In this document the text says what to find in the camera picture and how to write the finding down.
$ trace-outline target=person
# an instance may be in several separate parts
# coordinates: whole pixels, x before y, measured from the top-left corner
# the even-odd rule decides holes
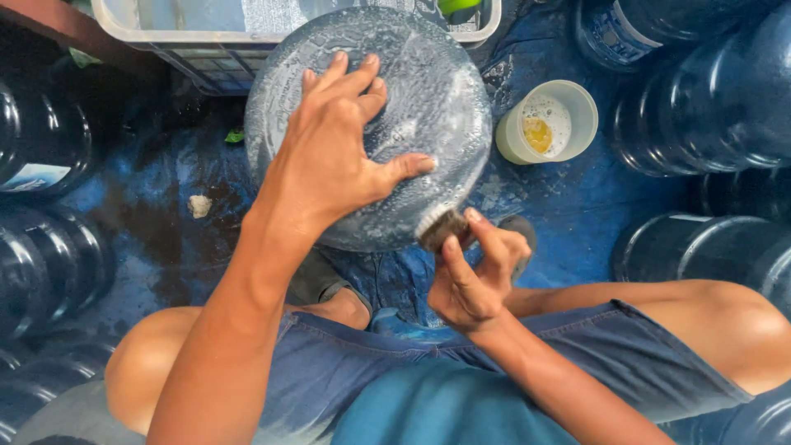
[[[754,291],[709,280],[512,288],[531,254],[526,233],[474,209],[465,217],[484,258],[471,267],[448,238],[427,297],[459,337],[361,330],[370,306],[312,246],[434,167],[425,154],[365,156],[363,127],[387,97],[379,65],[368,55],[347,74],[338,52],[323,75],[305,72],[205,307],[152,314],[116,349],[108,407],[148,444],[669,445],[654,423],[750,401],[791,377],[791,326]],[[285,304],[290,282],[307,305]]]

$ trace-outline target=knee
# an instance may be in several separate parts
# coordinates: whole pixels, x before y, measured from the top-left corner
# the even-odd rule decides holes
[[[760,394],[791,378],[791,324],[761,294],[734,283],[714,282],[707,299],[721,347],[729,350],[725,372],[747,392]]]
[[[159,394],[200,310],[178,307],[156,312],[121,340],[104,379],[110,414],[127,428],[148,433]]]

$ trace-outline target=denim shorts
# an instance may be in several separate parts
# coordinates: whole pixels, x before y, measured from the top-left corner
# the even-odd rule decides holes
[[[521,321],[656,423],[730,408],[753,398],[665,328],[618,300]],[[433,357],[502,373],[462,336],[443,344],[423,344],[359,331],[303,312],[286,312],[253,443],[329,443],[340,415],[366,385],[400,365]]]

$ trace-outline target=white plastic cup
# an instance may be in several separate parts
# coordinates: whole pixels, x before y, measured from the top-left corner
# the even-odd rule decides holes
[[[569,143],[557,156],[549,158],[539,153],[524,137],[522,116],[524,105],[535,95],[553,97],[569,110],[571,135]],[[599,110],[590,93],[578,84],[567,80],[552,80],[534,88],[516,107],[505,114],[497,125],[495,141],[505,159],[514,164],[540,164],[567,161],[585,151],[596,136],[599,127]]]

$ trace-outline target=fingernail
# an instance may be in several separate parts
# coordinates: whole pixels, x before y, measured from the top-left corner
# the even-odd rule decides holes
[[[471,219],[471,220],[475,221],[476,223],[477,223],[478,221],[480,221],[481,219],[483,219],[483,216],[481,216],[481,214],[480,214],[480,213],[478,213],[478,211],[477,211],[477,210],[475,210],[475,209],[474,209],[474,208],[472,208],[472,207],[467,207],[467,210],[466,210],[466,212],[467,212],[467,217],[468,217],[469,219]]]
[[[451,235],[445,239],[445,251],[448,253],[456,253],[461,250],[459,245],[459,238],[456,235]]]
[[[434,170],[434,160],[432,158],[426,158],[418,162],[418,171],[420,173],[428,173]]]

